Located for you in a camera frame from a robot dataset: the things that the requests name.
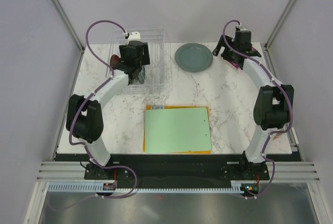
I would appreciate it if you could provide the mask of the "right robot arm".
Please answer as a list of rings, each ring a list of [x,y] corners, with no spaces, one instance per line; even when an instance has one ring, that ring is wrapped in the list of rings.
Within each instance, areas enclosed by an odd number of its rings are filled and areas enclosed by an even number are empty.
[[[270,140],[282,134],[284,125],[291,124],[294,88],[279,81],[263,63],[261,54],[252,47],[251,31],[236,27],[235,36],[222,35],[212,54],[235,68],[243,70],[258,91],[253,109],[256,128],[244,154],[246,161],[238,166],[239,175],[250,179],[257,173],[255,164],[266,160],[266,148]]]

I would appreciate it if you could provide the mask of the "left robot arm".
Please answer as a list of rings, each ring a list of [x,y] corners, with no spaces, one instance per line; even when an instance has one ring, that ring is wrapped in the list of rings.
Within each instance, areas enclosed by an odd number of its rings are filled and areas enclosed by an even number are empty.
[[[150,64],[148,44],[139,40],[119,46],[120,56],[110,58],[110,74],[90,94],[70,97],[66,129],[69,144],[82,145],[90,161],[97,165],[96,173],[103,179],[112,177],[114,166],[102,139],[104,130],[103,108],[125,87],[136,81],[144,82],[144,66]]]

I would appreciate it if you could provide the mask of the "grey-green plate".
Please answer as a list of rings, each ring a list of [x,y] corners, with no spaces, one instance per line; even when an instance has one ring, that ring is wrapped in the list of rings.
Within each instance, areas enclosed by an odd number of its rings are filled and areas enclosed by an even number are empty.
[[[187,43],[176,50],[175,61],[186,72],[201,72],[210,67],[213,55],[205,45]]]

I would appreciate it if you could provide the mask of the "dark teal flowered plate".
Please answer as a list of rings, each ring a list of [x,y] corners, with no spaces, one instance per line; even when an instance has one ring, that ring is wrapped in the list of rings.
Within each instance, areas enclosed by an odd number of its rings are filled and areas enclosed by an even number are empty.
[[[139,74],[138,74],[138,81],[140,84],[144,84],[146,78],[145,66],[143,65]]]

